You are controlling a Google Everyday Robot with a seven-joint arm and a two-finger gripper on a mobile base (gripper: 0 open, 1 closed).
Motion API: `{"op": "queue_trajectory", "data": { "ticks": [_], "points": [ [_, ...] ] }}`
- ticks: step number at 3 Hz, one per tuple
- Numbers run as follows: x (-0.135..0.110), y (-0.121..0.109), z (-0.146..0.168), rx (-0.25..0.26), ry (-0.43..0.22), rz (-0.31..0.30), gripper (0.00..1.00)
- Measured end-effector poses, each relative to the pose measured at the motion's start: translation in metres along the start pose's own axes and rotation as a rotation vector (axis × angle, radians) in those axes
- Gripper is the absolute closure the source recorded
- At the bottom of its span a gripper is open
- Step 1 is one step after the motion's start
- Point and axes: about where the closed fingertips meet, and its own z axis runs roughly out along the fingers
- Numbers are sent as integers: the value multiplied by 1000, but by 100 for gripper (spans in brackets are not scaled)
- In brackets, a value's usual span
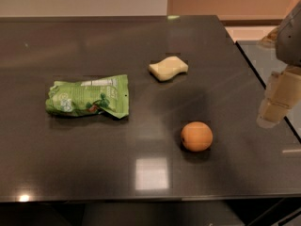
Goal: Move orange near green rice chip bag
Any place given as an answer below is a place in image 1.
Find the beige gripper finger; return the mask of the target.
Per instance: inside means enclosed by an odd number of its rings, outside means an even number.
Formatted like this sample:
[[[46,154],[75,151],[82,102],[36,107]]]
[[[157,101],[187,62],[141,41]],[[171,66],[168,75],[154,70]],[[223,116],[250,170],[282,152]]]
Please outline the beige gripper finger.
[[[259,45],[265,48],[274,48],[277,42],[278,31],[279,27],[277,26],[259,41]]]
[[[288,65],[281,73],[272,72],[261,101],[257,124],[273,128],[301,100],[301,68]]]

